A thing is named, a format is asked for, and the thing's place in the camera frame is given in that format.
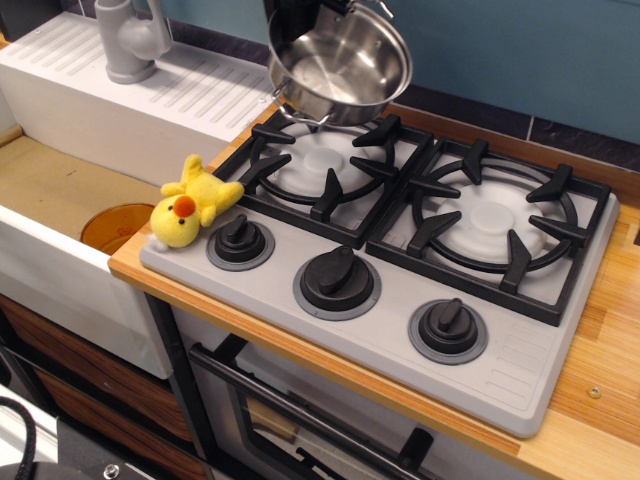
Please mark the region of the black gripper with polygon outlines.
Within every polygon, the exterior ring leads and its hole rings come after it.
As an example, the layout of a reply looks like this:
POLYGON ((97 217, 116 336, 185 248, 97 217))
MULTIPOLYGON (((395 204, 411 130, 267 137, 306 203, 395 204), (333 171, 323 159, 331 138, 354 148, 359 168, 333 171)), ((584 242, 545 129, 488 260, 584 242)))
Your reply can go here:
POLYGON ((263 4, 269 24, 277 23, 284 38, 298 38, 315 27, 322 6, 345 15, 350 1, 265 0, 263 4))

